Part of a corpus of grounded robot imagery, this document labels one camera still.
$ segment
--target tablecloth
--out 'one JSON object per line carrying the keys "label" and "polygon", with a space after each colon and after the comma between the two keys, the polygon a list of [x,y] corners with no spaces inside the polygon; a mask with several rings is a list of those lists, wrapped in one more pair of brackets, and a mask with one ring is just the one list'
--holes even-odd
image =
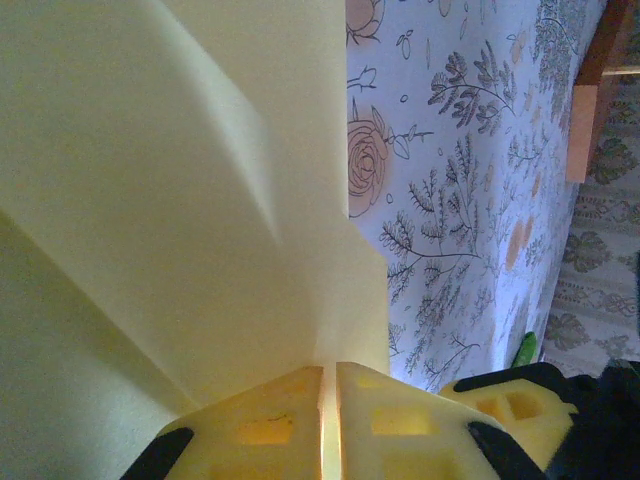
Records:
{"label": "tablecloth", "polygon": [[605,2],[347,0],[349,213],[388,261],[391,372],[437,391],[544,334]]}

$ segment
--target fern drawing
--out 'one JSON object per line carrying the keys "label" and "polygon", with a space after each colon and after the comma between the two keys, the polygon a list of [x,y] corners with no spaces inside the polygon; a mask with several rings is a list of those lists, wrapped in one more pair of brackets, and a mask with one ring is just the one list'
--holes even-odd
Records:
{"label": "fern drawing", "polygon": [[475,118],[480,123],[478,133],[489,132],[492,136],[500,128],[505,110],[515,116],[513,103],[517,88],[509,64],[504,61],[500,68],[491,44],[489,41],[485,44],[486,51],[480,49],[482,59],[473,62],[478,71],[478,82],[467,80],[469,71],[465,58],[453,52],[445,66],[447,73],[439,72],[431,81],[433,94],[428,103],[443,104],[439,114],[453,107],[451,117],[458,119],[457,128],[469,125]]}
{"label": "fern drawing", "polygon": [[397,257],[387,270],[391,303],[402,297],[419,270],[424,282],[420,304],[416,305],[414,336],[418,341],[405,365],[409,374],[421,362],[425,368],[426,349],[436,328],[452,315],[472,262],[482,258],[477,251],[477,170],[478,160],[467,135],[458,140],[448,158],[444,179],[432,169],[421,185],[409,183],[408,194],[418,221],[399,211],[393,221],[383,224],[380,241]]}

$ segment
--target flower illustration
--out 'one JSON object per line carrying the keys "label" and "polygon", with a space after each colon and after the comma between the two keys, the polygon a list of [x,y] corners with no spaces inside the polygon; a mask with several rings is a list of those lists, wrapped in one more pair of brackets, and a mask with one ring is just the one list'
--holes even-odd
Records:
{"label": "flower illustration", "polygon": [[385,0],[347,0],[347,43],[349,38],[358,44],[359,38],[375,37],[384,17]]}
{"label": "flower illustration", "polygon": [[389,151],[382,132],[371,120],[349,122],[348,148],[349,215],[359,217],[380,196]]}
{"label": "flower illustration", "polygon": [[369,210],[380,197],[391,161],[389,145],[395,157],[408,160],[409,143],[416,138],[424,142],[433,132],[417,132],[418,125],[413,124],[407,133],[395,134],[374,106],[371,106],[371,120],[358,116],[355,98],[351,108],[352,120],[347,129],[349,216],[354,218]]}

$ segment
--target black plastic part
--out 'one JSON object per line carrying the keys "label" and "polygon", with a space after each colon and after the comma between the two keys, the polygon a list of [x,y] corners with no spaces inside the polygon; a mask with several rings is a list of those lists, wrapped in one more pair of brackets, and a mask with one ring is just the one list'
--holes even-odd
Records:
{"label": "black plastic part", "polygon": [[567,379],[564,378],[560,370],[550,363],[544,362],[486,373],[477,377],[463,378],[453,386],[453,391],[463,393],[519,379],[529,380],[555,392],[563,402],[574,404],[578,410],[584,405],[585,399],[581,392],[567,383]]}
{"label": "black plastic part", "polygon": [[546,480],[542,470],[511,435],[483,422],[467,430],[501,480]]}
{"label": "black plastic part", "polygon": [[574,418],[549,464],[548,478],[640,479],[639,372],[638,362],[609,363],[597,382],[597,395],[588,394],[591,401]]}
{"label": "black plastic part", "polygon": [[155,438],[120,480],[162,480],[193,438],[190,428],[178,428]]}

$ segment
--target square hole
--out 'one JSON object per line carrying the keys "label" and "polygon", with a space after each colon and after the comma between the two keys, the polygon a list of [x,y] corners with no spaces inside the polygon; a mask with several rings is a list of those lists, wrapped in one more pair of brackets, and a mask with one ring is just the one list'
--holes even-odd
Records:
{"label": "square hole", "polygon": [[485,400],[480,400],[478,403],[476,403],[476,408],[482,413],[486,413],[487,415],[495,418],[500,423],[505,423],[506,421],[506,416],[502,408],[500,408],[497,398],[487,398]]}
{"label": "square hole", "polygon": [[373,412],[374,435],[433,435],[438,429],[424,407],[383,407]]}
{"label": "square hole", "polygon": [[385,480],[461,480],[455,455],[450,451],[440,454],[392,454],[383,460]]}
{"label": "square hole", "polygon": [[507,394],[507,401],[516,420],[537,417],[542,414],[542,406],[531,395],[522,392]]}
{"label": "square hole", "polygon": [[293,434],[293,415],[282,414],[244,423],[236,428],[235,438],[243,445],[284,445]]}

